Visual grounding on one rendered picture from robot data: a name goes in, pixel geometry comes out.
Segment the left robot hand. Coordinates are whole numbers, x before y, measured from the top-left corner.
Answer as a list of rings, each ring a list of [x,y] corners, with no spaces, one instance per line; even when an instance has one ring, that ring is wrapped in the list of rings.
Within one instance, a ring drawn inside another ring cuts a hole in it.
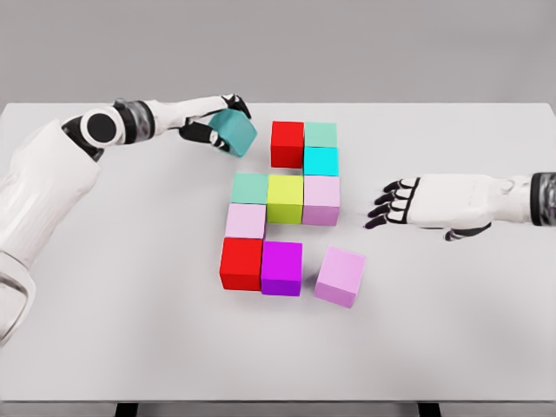
[[[209,144],[227,153],[230,152],[228,141],[213,128],[198,122],[198,119],[225,109],[238,110],[248,119],[252,118],[248,105],[237,94],[202,97],[187,101],[187,104],[189,104],[189,109],[186,111],[183,125],[178,129],[179,136],[186,141]]]

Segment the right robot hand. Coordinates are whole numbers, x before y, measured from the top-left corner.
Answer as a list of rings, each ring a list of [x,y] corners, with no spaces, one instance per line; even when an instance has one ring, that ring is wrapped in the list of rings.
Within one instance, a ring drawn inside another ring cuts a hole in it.
[[[382,225],[412,225],[443,230],[444,240],[476,236],[497,220],[486,175],[432,174],[390,182],[368,212],[367,230]]]

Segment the teal cube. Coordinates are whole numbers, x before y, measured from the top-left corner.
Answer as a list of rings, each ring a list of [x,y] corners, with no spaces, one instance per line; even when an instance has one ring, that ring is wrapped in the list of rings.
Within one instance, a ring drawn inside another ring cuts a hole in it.
[[[255,126],[240,110],[224,109],[212,116],[208,126],[222,139],[220,150],[240,158],[257,137]]]

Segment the mint green cube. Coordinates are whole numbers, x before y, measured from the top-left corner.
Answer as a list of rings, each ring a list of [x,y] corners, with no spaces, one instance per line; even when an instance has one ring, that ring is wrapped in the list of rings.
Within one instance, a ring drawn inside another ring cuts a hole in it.
[[[305,122],[304,144],[312,148],[336,148],[337,125],[335,122]]]
[[[240,204],[266,205],[268,174],[235,173],[230,201]]]

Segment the red cube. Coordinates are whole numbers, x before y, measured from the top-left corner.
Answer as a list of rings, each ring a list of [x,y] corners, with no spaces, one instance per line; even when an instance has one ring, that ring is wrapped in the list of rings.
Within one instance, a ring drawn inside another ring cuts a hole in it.
[[[225,289],[261,290],[262,244],[262,239],[224,239],[219,274]]]
[[[304,155],[304,123],[273,121],[270,143],[272,168],[301,169]]]

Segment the light pink cube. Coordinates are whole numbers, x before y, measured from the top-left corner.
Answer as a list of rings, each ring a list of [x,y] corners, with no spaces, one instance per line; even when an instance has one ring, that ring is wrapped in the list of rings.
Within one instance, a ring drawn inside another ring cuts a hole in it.
[[[266,206],[230,203],[225,236],[231,238],[263,239],[266,228]]]
[[[339,176],[305,175],[302,224],[335,226],[341,206]]]
[[[366,259],[355,252],[328,247],[315,283],[314,297],[351,308],[359,293]]]

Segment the yellow-green cube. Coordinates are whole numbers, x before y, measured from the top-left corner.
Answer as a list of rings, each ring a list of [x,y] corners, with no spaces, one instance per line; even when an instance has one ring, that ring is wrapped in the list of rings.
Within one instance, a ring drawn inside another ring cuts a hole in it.
[[[269,223],[301,224],[304,180],[301,175],[269,175],[267,220]]]

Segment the cyan cube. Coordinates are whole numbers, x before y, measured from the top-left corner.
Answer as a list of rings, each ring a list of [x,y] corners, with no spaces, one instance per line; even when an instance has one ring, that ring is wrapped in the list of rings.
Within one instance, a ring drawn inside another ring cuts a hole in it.
[[[304,149],[303,173],[304,175],[338,176],[338,149],[306,147]]]

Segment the magenta cube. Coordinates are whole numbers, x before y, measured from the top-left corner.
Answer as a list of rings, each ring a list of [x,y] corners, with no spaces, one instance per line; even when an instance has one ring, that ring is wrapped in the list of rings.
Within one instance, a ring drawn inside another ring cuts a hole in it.
[[[264,241],[261,292],[264,295],[299,296],[303,246],[299,242]]]

